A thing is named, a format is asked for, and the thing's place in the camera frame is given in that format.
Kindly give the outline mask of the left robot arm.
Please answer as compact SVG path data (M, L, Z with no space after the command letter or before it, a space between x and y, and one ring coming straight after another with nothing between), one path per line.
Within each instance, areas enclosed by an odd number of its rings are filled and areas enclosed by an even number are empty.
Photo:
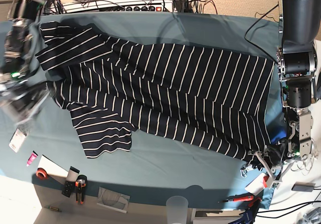
M286 137L256 157L268 174L268 188L282 182L286 161L305 161L313 152L309 107L320 98L314 40L320 27L320 0L278 0L279 43L276 52Z

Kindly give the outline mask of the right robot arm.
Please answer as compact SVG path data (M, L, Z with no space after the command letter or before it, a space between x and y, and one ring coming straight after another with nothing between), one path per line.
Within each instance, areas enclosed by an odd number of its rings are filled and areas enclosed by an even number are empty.
M28 135L33 121L50 95L48 82L29 85L28 80L39 70L31 67L40 39L40 31L32 35L31 28L38 28L47 0L13 0L8 13L12 28L7 33L1 66L1 108L14 121L17 130Z

